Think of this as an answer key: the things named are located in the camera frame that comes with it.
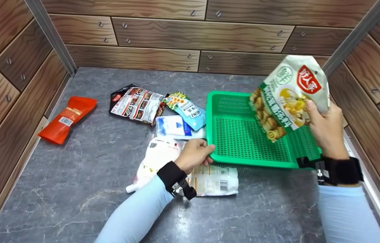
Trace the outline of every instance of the human arm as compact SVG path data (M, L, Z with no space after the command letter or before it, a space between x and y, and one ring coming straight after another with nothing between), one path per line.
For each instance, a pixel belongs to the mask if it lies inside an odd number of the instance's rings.
M212 163L208 156L215 146L207 146L204 140L190 140L175 164L189 174L194 167ZM151 229L173 196L165 183L169 178L154 176L145 186L125 200L110 215L95 243L138 243Z
M347 160L341 109L331 103L329 112L319 114L313 102L306 106L310 130L322 154ZM318 208L327 243L380 243L380 227L361 185L319 186Z

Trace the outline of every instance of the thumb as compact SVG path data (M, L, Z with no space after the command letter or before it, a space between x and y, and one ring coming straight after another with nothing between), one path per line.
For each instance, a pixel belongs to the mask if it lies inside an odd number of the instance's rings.
M211 145L204 147L202 150L203 150L203 153L205 154L205 156L208 156L208 155L212 154L214 149L215 149L215 145L211 144Z
M305 102L305 106L307 108L307 113L310 116L311 121L317 122L323 118L317 110L316 104L312 100L307 100Z

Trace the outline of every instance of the blue package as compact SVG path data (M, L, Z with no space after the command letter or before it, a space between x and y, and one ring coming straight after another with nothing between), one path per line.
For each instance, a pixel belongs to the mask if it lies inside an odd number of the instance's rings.
M185 94L174 92L164 98L164 103L177 112L194 131L205 126L206 111L193 104Z

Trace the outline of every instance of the green plastic basket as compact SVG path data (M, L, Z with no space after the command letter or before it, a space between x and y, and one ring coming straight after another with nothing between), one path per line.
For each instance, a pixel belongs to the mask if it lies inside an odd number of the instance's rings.
M262 132L249 104L250 94L211 91L206 106L206 137L215 144L214 161L297 169L296 158L320 157L310 129L303 126L272 143Z

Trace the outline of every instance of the black snack package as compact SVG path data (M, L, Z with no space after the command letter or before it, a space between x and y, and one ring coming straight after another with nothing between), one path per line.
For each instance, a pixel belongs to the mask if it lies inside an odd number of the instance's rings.
M129 84L110 94L109 114L155 126L166 106L163 99L164 95Z

